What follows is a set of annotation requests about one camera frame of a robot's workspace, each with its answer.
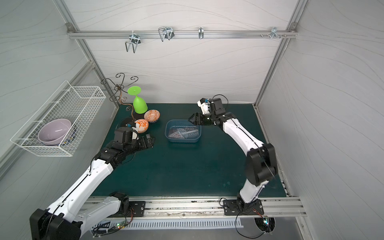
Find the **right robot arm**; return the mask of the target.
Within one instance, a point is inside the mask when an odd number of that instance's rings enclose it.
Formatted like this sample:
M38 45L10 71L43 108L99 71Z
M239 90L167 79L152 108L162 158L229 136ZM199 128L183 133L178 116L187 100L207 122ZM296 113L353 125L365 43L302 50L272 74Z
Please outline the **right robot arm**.
M246 130L232 114L223 115L195 113L188 121L197 126L217 126L229 135L246 156L246 181L238 193L237 204L247 209L255 204L265 186L278 173L275 147L265 144Z

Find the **blue plastic storage box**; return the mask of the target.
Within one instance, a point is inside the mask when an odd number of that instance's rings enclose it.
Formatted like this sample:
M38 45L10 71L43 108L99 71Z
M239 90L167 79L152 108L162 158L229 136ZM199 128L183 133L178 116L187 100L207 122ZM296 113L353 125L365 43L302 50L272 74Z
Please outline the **blue plastic storage box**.
M166 124L165 137L171 143L197 143L201 136L201 126L188 120L170 120Z

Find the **clear small triangle ruler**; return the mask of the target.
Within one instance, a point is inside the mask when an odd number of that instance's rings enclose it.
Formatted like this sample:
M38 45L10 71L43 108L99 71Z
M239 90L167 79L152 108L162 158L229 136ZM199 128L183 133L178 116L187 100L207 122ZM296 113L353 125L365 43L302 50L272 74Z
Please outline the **clear small triangle ruler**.
M185 129L176 129L172 134L169 135L170 138L174 139L187 139L188 131Z

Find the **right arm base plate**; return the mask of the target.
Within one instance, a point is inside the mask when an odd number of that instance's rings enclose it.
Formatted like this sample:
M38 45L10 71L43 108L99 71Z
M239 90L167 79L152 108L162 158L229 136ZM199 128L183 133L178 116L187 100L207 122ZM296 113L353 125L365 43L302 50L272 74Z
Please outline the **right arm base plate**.
M262 216L264 215L264 207L260 199L242 204L240 200L227 200L221 201L221 206L224 209L225 216Z

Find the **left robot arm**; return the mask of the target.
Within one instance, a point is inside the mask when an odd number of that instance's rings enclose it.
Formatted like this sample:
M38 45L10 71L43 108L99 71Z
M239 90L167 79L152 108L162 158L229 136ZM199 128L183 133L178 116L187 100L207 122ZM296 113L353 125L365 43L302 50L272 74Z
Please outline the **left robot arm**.
M88 169L66 192L45 210L37 209L32 213L32 239L79 240L109 216L121 214L123 217L133 218L134 209L129 196L121 193L113 193L84 212L80 210L100 183L120 166L127 156L153 148L154 142L154 137L149 134L140 136L133 128L116 129L114 140L95 155Z

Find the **long clear stencil ruler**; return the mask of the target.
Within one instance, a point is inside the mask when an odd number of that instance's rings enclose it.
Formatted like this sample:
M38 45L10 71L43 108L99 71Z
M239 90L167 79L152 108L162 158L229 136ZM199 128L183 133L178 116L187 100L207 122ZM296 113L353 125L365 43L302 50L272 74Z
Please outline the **long clear stencil ruler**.
M188 139L198 138L200 133L199 130L188 130Z

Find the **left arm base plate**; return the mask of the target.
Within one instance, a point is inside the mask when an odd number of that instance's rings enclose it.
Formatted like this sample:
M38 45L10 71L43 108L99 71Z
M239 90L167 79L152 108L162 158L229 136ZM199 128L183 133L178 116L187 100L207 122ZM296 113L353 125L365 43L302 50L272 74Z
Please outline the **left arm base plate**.
M121 202L119 213L125 217L140 218L144 216L145 207L145 201L124 201Z

